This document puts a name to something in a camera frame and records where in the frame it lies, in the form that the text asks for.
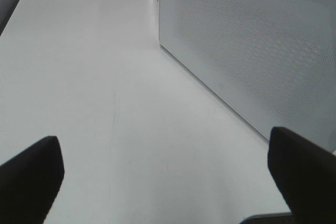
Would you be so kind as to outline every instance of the perforated panel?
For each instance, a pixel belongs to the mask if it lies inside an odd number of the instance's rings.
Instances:
[[[266,137],[336,147],[335,0],[161,0],[160,42]]]

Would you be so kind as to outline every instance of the white surface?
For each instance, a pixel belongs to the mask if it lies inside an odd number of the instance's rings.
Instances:
[[[287,211],[268,144],[159,46],[153,0],[21,0],[0,37],[0,163],[59,137],[46,224]]]

